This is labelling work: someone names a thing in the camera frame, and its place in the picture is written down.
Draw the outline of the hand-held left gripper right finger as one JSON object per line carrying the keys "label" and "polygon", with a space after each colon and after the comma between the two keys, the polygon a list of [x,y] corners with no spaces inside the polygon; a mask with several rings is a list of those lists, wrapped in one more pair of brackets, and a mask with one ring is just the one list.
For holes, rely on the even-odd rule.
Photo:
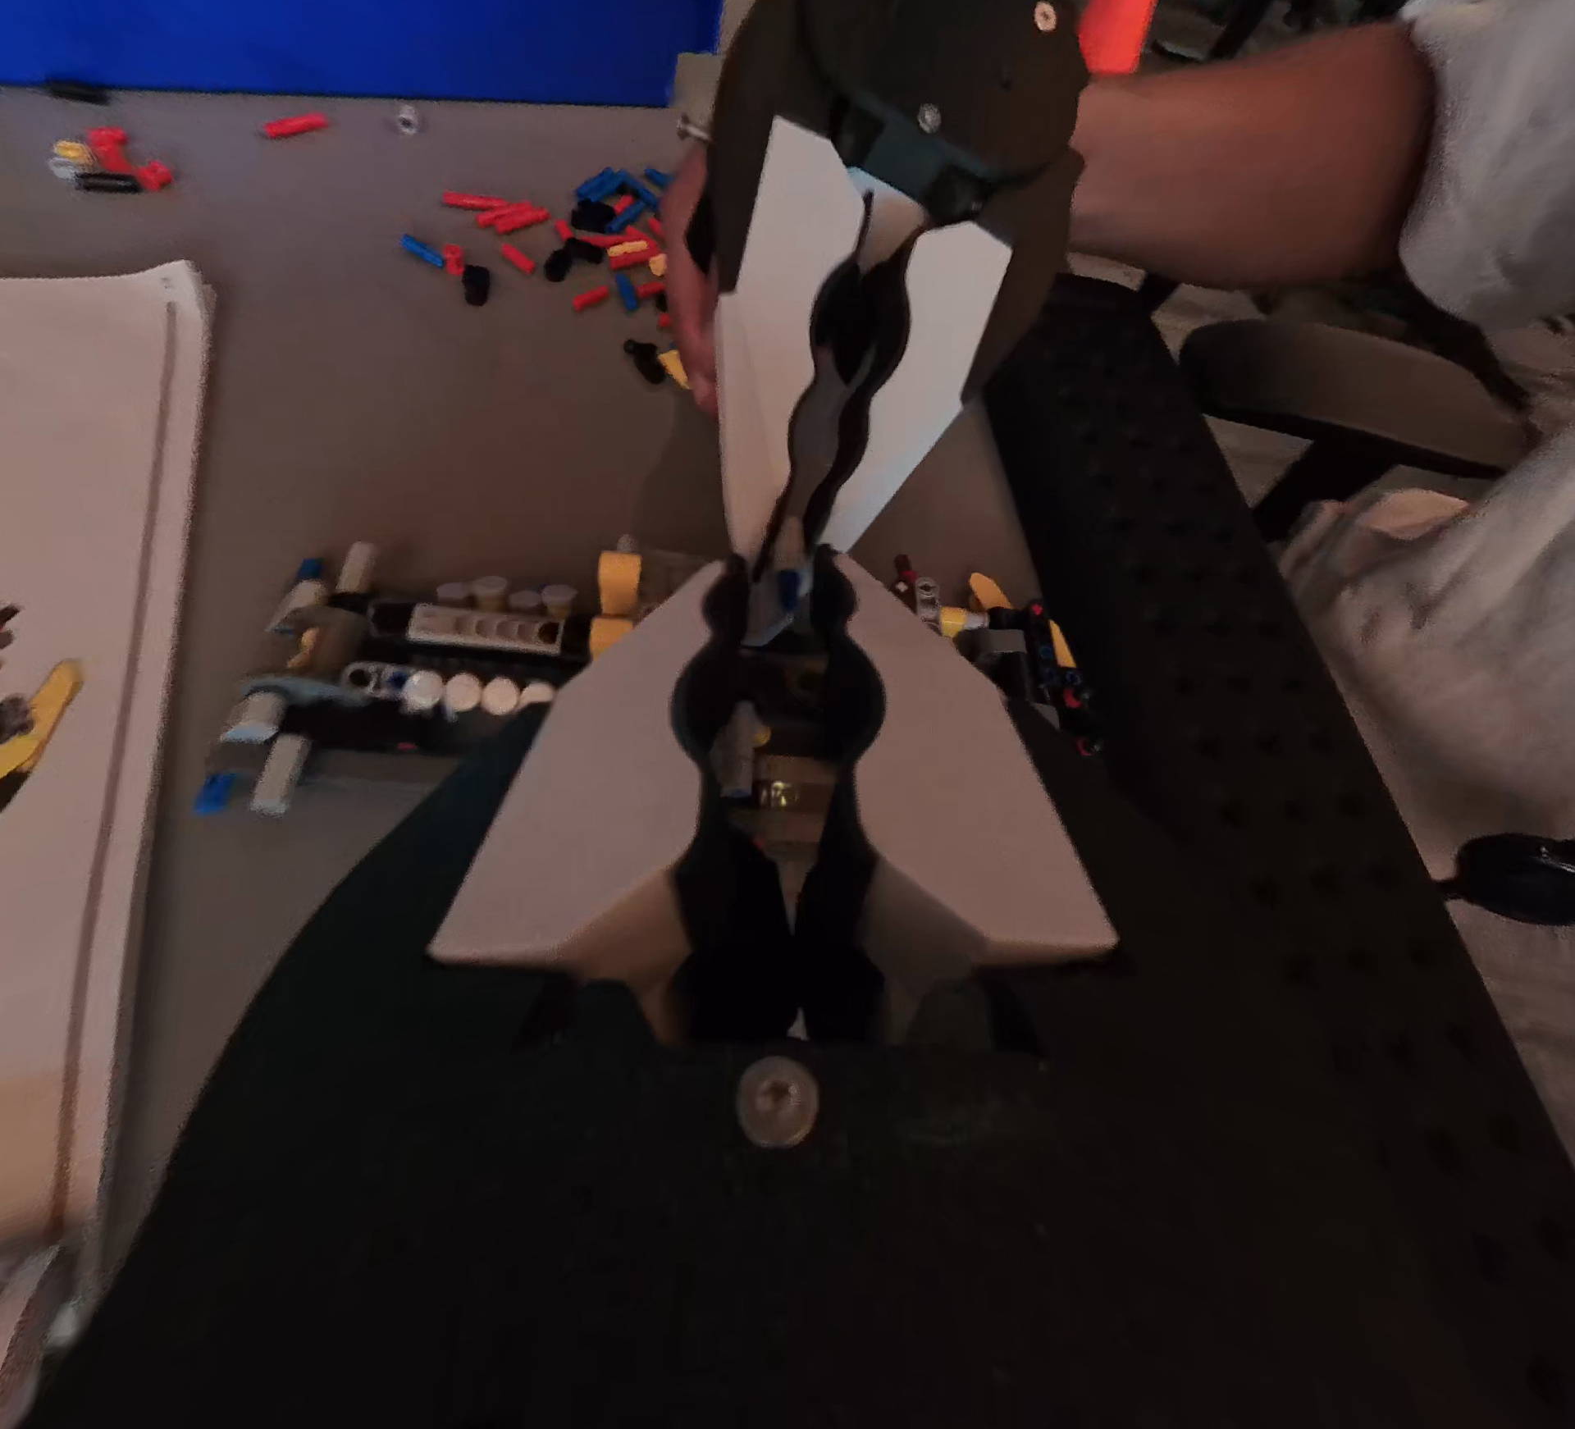
{"label": "hand-held left gripper right finger", "polygon": [[903,1037],[979,969],[1097,963],[1117,931],[1007,698],[854,559],[819,548],[834,782],[812,866],[812,1038]]}

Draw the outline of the black badge reel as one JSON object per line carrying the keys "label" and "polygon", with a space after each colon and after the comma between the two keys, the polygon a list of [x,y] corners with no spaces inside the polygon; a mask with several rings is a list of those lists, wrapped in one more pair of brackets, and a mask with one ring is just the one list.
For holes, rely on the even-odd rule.
{"label": "black badge reel", "polygon": [[1573,839],[1492,833],[1467,839],[1438,884],[1448,900],[1466,900],[1500,918],[1538,926],[1573,925]]}

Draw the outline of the open lego instruction booklet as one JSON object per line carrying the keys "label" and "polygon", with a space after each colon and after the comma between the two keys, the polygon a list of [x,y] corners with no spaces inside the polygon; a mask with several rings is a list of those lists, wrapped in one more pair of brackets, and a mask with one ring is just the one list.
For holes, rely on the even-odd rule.
{"label": "open lego instruction booklet", "polygon": [[1,1231],[103,1200],[199,467],[212,294],[185,260],[3,279]]}

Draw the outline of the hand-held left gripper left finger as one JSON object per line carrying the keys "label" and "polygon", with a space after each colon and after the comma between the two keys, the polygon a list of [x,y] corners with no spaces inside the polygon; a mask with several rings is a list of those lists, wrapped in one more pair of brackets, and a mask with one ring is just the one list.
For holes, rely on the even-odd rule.
{"label": "hand-held left gripper left finger", "polygon": [[426,951],[445,966],[618,981],[669,1043],[715,1040],[751,925],[751,844],[727,818],[714,727],[679,717],[679,686],[747,591],[712,561],[544,709]]}

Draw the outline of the person's right forearm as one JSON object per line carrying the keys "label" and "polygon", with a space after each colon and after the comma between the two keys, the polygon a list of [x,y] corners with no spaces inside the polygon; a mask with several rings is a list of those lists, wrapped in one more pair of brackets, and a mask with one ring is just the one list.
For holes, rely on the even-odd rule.
{"label": "person's right forearm", "polygon": [[1067,246],[1229,291],[1395,266],[1434,85],[1402,21],[1089,82]]}

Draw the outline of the pile of red blue pins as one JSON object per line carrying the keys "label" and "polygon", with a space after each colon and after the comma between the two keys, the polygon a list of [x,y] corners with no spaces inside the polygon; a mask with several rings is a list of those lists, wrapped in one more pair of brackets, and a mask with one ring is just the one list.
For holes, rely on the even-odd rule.
{"label": "pile of red blue pins", "polygon": [[[174,181],[162,161],[131,158],[128,133],[116,125],[55,139],[47,166],[77,191],[105,195],[154,194]],[[640,177],[603,167],[574,187],[564,215],[529,199],[465,189],[444,189],[439,200],[493,240],[500,258],[521,276],[561,283],[577,265],[598,268],[602,278],[570,298],[574,312],[617,299],[628,314],[653,311],[656,327],[669,330],[666,232],[658,200],[666,184],[668,176],[654,167]]]}

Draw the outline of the black perforated chair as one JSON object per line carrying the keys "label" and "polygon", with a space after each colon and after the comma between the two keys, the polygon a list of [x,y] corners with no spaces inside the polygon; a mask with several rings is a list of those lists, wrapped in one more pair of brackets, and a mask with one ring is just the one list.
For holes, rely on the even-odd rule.
{"label": "black perforated chair", "polygon": [[1571,1425],[1571,1163],[1137,296],[984,393],[1102,735],[1112,968],[1028,994],[1051,1425]]}

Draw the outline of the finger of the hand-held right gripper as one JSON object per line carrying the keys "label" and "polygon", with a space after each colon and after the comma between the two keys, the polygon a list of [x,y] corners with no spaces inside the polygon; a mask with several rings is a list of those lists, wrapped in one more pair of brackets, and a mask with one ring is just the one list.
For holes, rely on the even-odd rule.
{"label": "finger of the hand-held right gripper", "polygon": [[872,197],[830,141],[771,120],[735,284],[719,294],[719,459],[727,533],[766,572],[791,505],[794,414],[816,383],[816,307],[865,268]]}
{"label": "finger of the hand-held right gripper", "polygon": [[837,406],[829,467],[804,510],[811,546],[850,549],[961,413],[1010,260],[972,222],[921,230],[895,256],[873,350]]}

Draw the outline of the person's right hand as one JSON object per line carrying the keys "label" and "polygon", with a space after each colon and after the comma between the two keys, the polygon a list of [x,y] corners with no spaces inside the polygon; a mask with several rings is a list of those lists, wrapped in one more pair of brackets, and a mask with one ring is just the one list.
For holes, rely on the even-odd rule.
{"label": "person's right hand", "polygon": [[661,200],[666,230],[666,296],[672,319],[672,339],[689,391],[709,418],[719,414],[715,307],[719,299],[715,265],[700,265],[689,251],[687,235],[697,202],[707,182],[707,149],[689,143]]}

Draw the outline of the lego car chassis model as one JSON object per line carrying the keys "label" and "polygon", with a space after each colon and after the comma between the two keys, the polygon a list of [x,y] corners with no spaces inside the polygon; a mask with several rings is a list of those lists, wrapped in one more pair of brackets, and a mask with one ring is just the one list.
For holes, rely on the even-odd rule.
{"label": "lego car chassis model", "polygon": [[[570,586],[513,587],[501,576],[452,581],[427,597],[378,592],[375,548],[355,544],[338,584],[305,559],[269,619],[264,660],[243,678],[207,750],[192,808],[241,801],[281,818],[304,782],[431,788],[462,755],[561,688],[672,596],[702,561],[640,551],[625,536],[598,558],[598,607]],[[753,591],[771,635],[745,648],[745,696],[712,749],[735,808],[822,810],[827,780],[819,721],[822,651],[811,591],[788,617],[770,587]]]}

